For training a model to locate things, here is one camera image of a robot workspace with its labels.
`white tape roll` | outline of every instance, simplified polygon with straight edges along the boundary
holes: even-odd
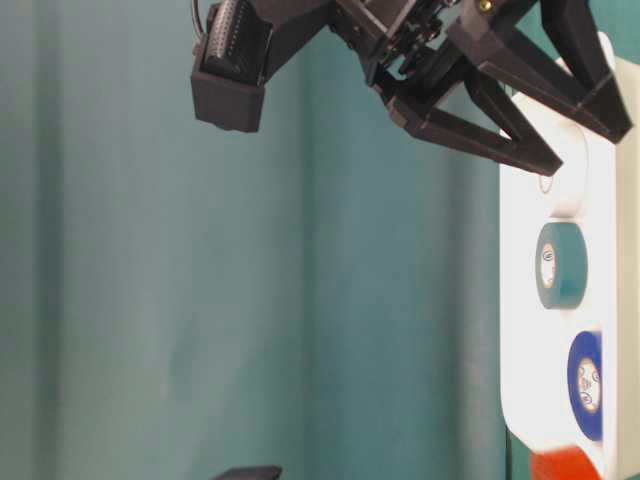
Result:
[[[589,150],[582,129],[573,123],[562,123],[547,142],[564,162],[553,177],[538,177],[538,188],[550,217],[575,217],[582,207],[587,176]]]

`black 3d-printed part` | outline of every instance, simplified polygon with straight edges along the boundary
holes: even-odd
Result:
[[[263,22],[248,0],[224,0],[207,41],[203,68],[250,85],[258,85],[271,25]]]
[[[204,71],[206,36],[196,50],[191,89],[196,118],[223,130],[257,132],[260,127],[264,86],[249,85]]]
[[[282,474],[280,467],[234,468],[213,480],[277,480]]]

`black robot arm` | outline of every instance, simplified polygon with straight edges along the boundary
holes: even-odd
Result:
[[[569,71],[516,27],[538,3]],[[196,116],[224,129],[258,130],[265,82],[325,25],[358,55],[394,122],[420,140],[553,175],[562,160],[504,85],[615,143],[632,127],[588,0],[224,0],[207,24],[192,74]],[[462,84],[508,137],[440,108]]]

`tape roll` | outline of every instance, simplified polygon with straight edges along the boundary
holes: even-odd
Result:
[[[567,383],[571,408],[580,430],[602,440],[602,341],[597,332],[582,332],[569,352]]]
[[[536,249],[536,284],[547,309],[576,308],[587,288],[587,247],[575,223],[548,223]]]
[[[550,217],[571,218],[582,208],[587,189],[587,139],[582,129],[572,123],[563,123],[548,135],[554,137],[546,140],[564,164],[553,177],[540,176],[538,188]]]

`screw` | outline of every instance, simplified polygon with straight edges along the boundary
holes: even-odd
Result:
[[[483,13],[489,13],[493,8],[493,2],[491,0],[480,0],[478,2],[478,8]]]

